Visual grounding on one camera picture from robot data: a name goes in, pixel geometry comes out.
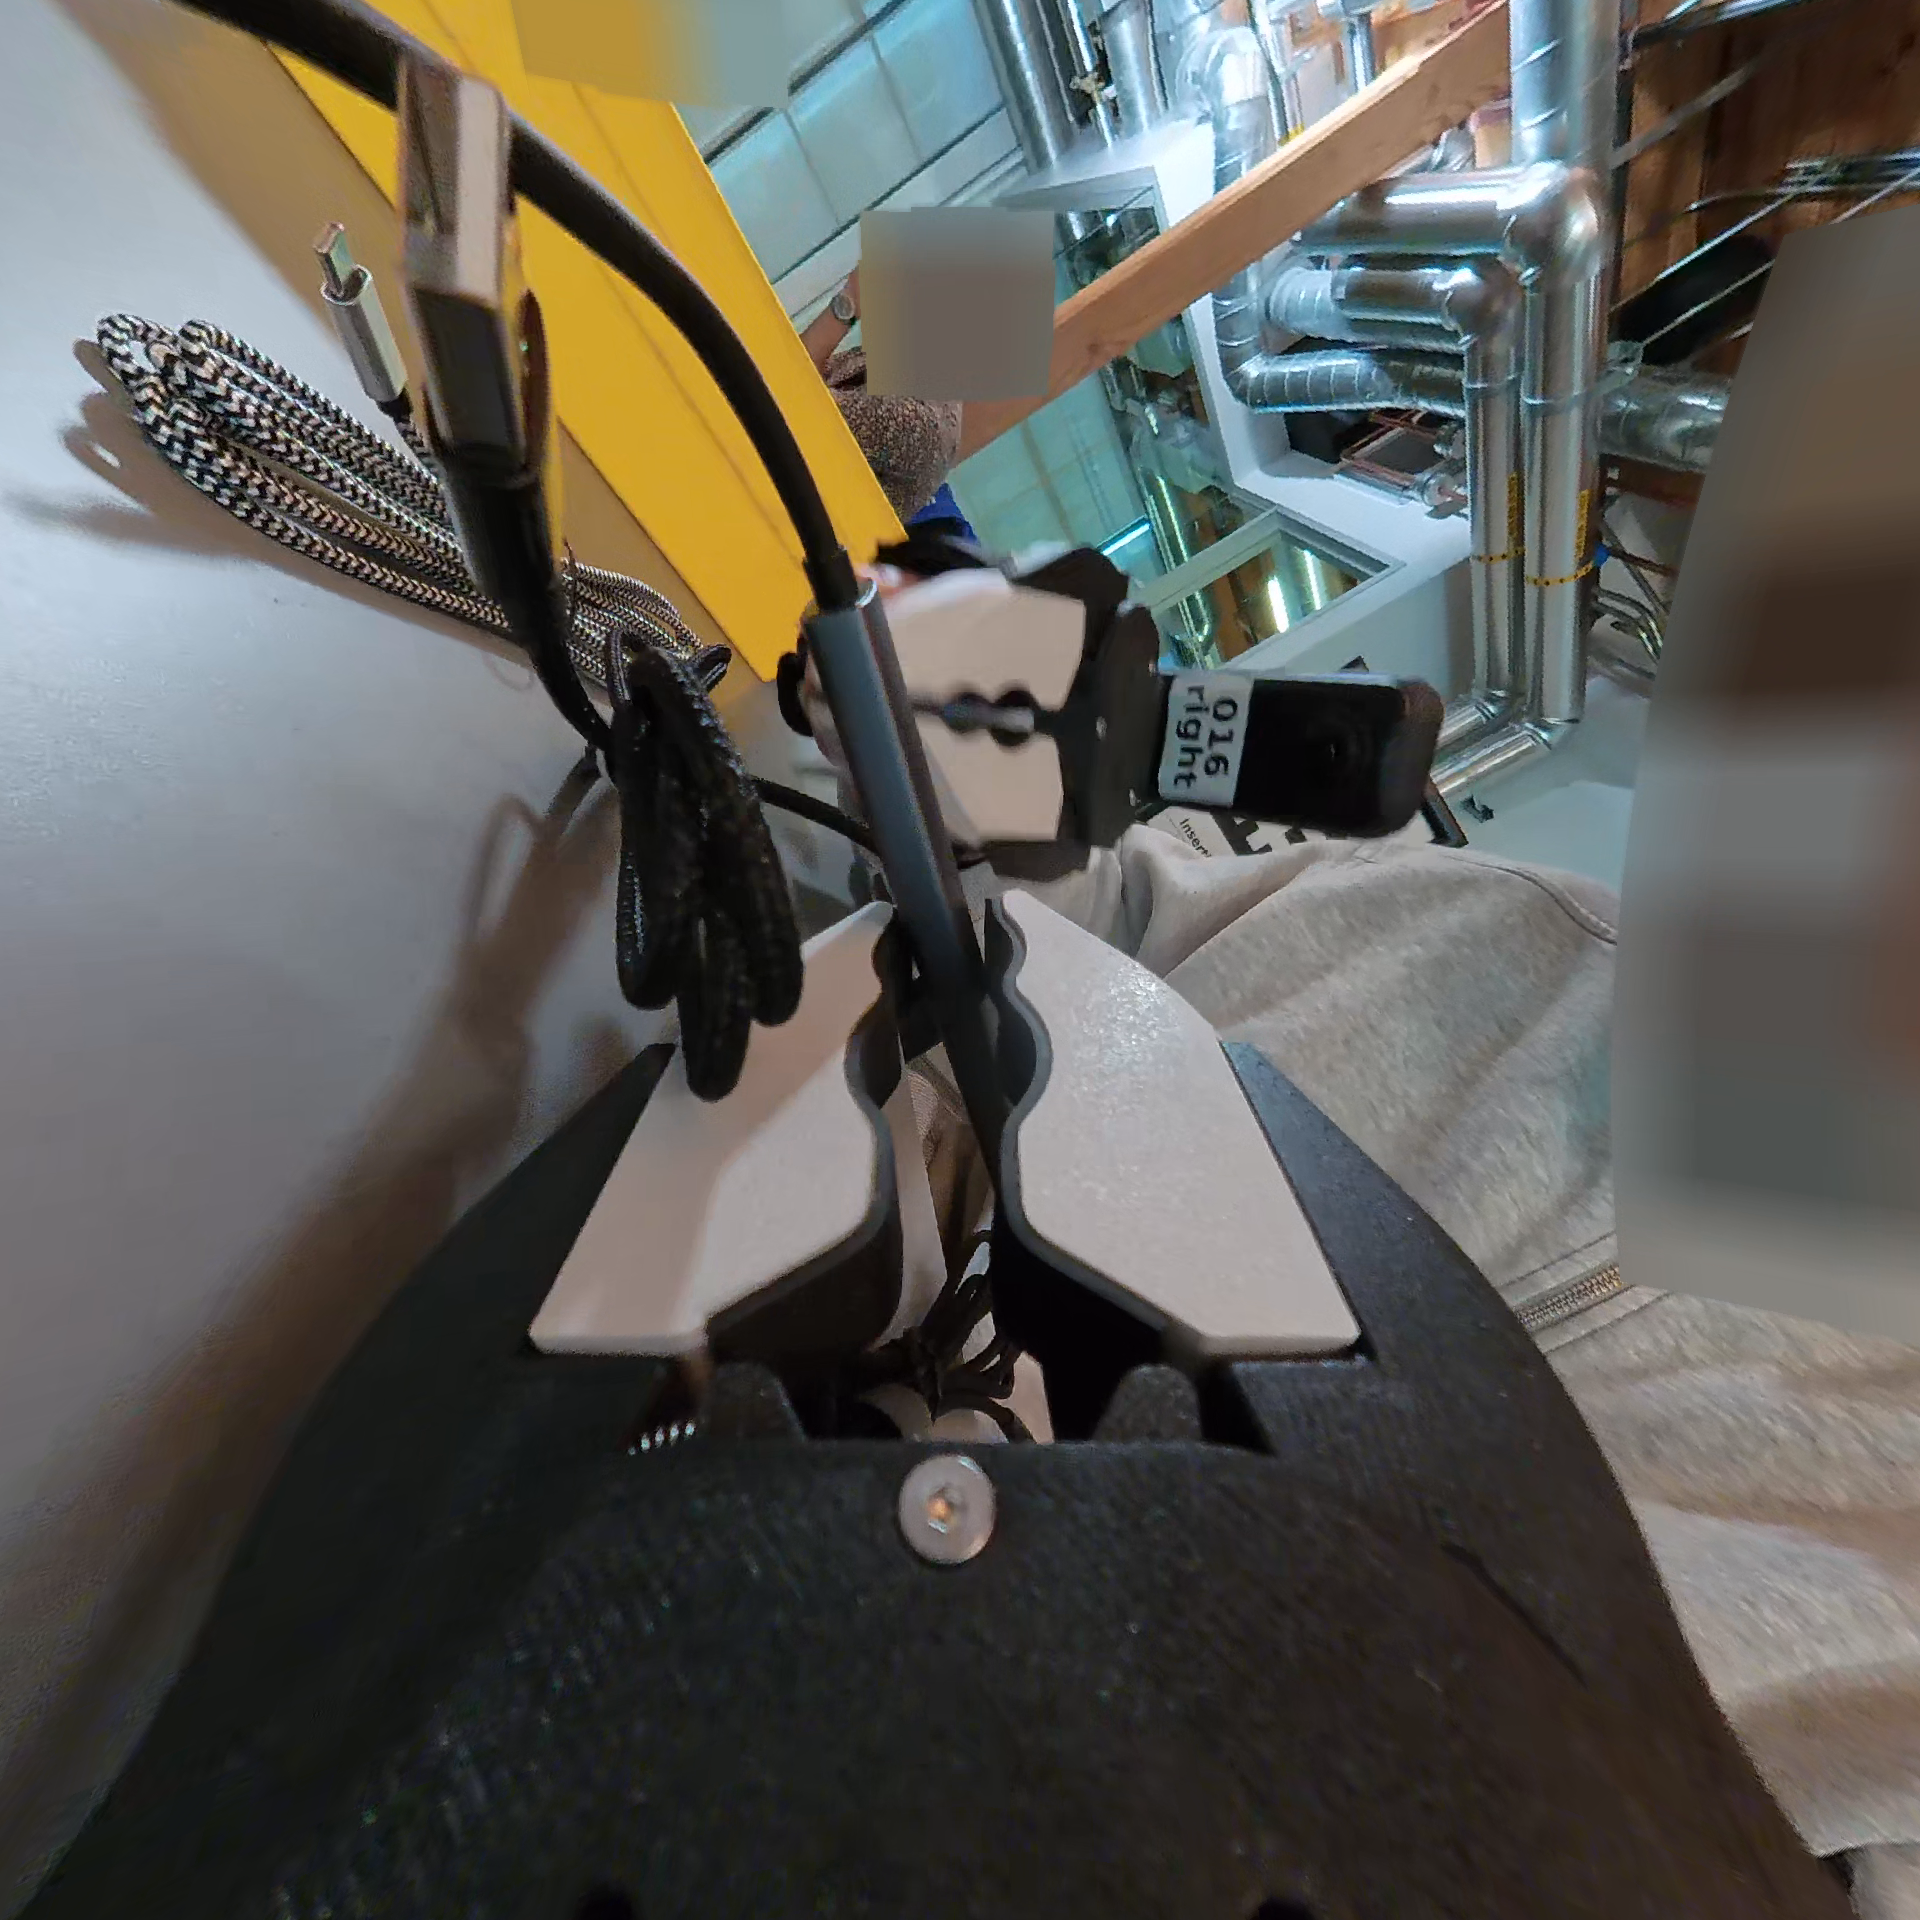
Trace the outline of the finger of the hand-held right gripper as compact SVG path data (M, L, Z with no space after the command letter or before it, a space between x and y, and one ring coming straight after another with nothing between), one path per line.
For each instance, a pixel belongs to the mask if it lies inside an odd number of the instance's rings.
M1064 777L1051 741L1012 748L992 732L963 732L913 715L924 771L924 836L974 880L1063 880L1076 872L1064 836Z
M912 713L1063 713L1124 611L1124 581L1089 548L1028 572L881 560L878 597Z

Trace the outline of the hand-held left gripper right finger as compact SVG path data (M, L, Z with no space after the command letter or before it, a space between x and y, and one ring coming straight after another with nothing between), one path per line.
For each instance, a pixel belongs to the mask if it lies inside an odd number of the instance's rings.
M1227 1048L1187 997L1028 891L992 904L1032 1068L1008 1222L1177 1359L1318 1359L1359 1325Z

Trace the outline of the yellow plastic bin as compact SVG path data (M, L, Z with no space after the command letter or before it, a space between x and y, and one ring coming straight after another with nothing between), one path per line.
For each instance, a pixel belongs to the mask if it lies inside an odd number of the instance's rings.
M603 185L717 302L796 431L832 528L855 563L900 518L779 307L689 133L669 103L532 77L507 1L397 1L382 13L507 103ZM683 337L609 268L535 208L519 213L525 277L544 310L564 429L704 612L767 680L812 599L800 540L747 435Z

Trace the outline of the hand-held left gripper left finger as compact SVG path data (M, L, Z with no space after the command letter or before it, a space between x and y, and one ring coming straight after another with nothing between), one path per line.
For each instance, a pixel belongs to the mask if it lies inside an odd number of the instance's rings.
M867 903L803 951L798 1012L736 1088L679 1048L536 1310L545 1355L852 1355L900 1302L885 1105L900 1084L896 928Z

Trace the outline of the silver elbow pipe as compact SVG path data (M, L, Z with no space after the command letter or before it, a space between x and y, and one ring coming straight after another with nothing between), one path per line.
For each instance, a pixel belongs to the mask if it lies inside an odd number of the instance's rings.
M1496 534L1519 534L1517 623L1473 641L1472 694L1443 727L1433 774L1448 796L1543 756L1584 713L1588 597L1600 513L1604 208L1591 171L1533 160L1366 185L1299 231L1335 260L1352 319L1412 319L1460 343L1478 407L1507 383L1519 480L1486 480Z

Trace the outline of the wooden ceiling beam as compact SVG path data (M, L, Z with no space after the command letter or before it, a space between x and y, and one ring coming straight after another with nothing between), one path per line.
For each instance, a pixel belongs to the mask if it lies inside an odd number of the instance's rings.
M1483 7L1061 303L1046 398L1068 393L1503 93L1507 48L1507 4Z

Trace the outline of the person's grey hoodie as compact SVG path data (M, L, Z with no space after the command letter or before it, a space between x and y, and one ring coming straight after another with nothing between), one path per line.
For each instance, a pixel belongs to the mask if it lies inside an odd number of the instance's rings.
M1061 1444L975 1453L969 1567L881 1513L936 1440L829 1513L931 1659L832 1655L885 1769L848 1908L888 1869L933 1915L1915 1915L1915 1347L1638 1261L1525 1325L1617 1251L1615 901L1149 828L963 889L1008 1118L992 904L1028 891L1208 1020L1359 1341L1177 1359L1004 1195Z

